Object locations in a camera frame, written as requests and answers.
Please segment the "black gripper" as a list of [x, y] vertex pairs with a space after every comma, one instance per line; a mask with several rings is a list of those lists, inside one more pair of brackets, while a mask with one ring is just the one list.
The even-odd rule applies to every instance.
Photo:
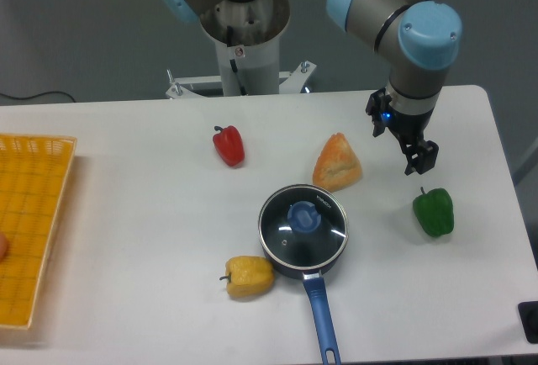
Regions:
[[424, 130], [430, 121], [433, 110], [419, 115], [399, 112], [390, 104], [393, 98], [385, 89], [372, 93], [366, 106], [366, 114], [371, 117], [372, 135], [378, 137], [389, 130], [398, 140], [401, 150], [407, 159], [404, 173], [422, 175], [435, 167], [439, 146], [424, 140]]

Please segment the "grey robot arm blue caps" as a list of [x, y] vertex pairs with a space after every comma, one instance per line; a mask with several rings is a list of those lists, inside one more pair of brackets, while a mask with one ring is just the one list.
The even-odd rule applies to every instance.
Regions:
[[[288, 0], [163, 2], [181, 21], [200, 23], [213, 41], [225, 95], [281, 91], [279, 45], [291, 16]], [[459, 51], [459, 15], [435, 0], [326, 0], [326, 11], [391, 66], [387, 85], [367, 103], [374, 134], [393, 134], [407, 173], [429, 171], [439, 148], [424, 131]]]

